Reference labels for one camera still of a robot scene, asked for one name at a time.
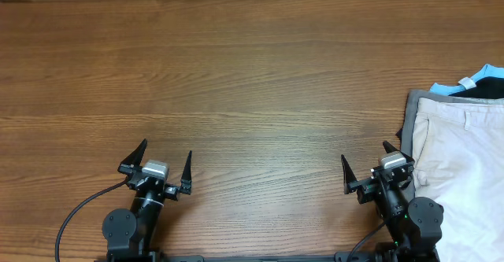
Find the beige shorts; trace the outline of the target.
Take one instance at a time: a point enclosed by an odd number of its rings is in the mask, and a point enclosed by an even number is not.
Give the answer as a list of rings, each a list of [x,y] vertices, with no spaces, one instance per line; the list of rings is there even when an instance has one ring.
[[[422,98],[413,127],[415,194],[444,207],[442,261],[503,259],[503,107]]]

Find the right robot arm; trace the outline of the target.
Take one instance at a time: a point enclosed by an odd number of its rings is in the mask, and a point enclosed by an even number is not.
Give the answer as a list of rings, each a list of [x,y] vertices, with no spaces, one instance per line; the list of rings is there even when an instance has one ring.
[[[438,261],[436,243],[442,237],[444,208],[428,197],[407,199],[404,192],[413,182],[414,159],[383,142],[385,154],[371,176],[358,180],[347,159],[341,156],[344,193],[355,193],[359,204],[374,202],[382,222],[350,252],[335,254],[336,261]],[[375,250],[360,248],[379,230],[387,228],[392,241]]]

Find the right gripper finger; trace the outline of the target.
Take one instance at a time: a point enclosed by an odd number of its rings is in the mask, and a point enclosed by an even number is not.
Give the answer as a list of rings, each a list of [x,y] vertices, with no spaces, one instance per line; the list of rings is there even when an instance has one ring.
[[[343,186],[344,193],[349,194],[354,192],[354,188],[351,186],[353,183],[357,181],[355,174],[353,173],[350,164],[348,163],[345,156],[341,155],[341,163],[343,167]]]
[[[414,162],[414,159],[407,155],[406,153],[403,153],[401,152],[399,149],[397,149],[396,147],[394,147],[392,144],[390,144],[388,141],[383,141],[382,143],[386,153],[400,153],[405,159],[407,162]]]

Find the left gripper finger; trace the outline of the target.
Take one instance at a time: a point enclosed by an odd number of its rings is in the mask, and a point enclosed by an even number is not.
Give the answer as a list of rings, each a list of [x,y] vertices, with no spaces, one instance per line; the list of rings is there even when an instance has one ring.
[[[144,155],[146,148],[147,148],[147,144],[148,144],[148,141],[145,138],[144,140],[142,140],[140,142],[140,144],[137,146],[137,148],[133,152],[131,152],[127,157],[125,157],[121,161],[120,164],[124,165],[124,166],[133,166],[133,167],[140,166],[142,163],[143,155]]]
[[[192,184],[191,158],[192,158],[192,151],[190,150],[187,155],[186,163],[184,165],[183,173],[180,180],[182,187],[191,187]]]

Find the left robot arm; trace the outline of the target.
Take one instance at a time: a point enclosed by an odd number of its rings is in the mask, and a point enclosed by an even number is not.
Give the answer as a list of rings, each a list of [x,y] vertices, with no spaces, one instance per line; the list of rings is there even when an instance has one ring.
[[[144,139],[118,167],[135,196],[129,209],[115,209],[103,221],[108,261],[162,261],[162,252],[150,244],[165,200],[177,201],[181,194],[191,194],[192,153],[187,155],[180,185],[174,185],[168,183],[168,164],[154,160],[142,163],[146,148]]]

